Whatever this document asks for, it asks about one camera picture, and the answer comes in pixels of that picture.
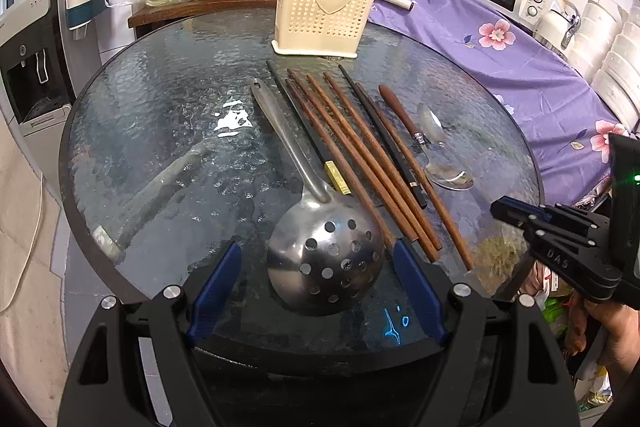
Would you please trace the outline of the person's right hand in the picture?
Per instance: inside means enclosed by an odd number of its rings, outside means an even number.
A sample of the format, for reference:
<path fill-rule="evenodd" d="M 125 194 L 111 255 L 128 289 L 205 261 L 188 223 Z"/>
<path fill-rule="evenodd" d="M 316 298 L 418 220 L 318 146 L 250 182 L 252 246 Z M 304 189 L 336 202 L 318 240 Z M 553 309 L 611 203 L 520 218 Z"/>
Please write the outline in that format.
<path fill-rule="evenodd" d="M 608 331 L 608 342 L 599 363 L 608 371 L 612 390 L 616 393 L 623 389 L 639 360 L 639 311 L 612 300 L 592 303 L 574 291 L 570 297 L 565 339 L 569 355 L 577 355 L 587 346 L 589 317 L 599 321 Z"/>

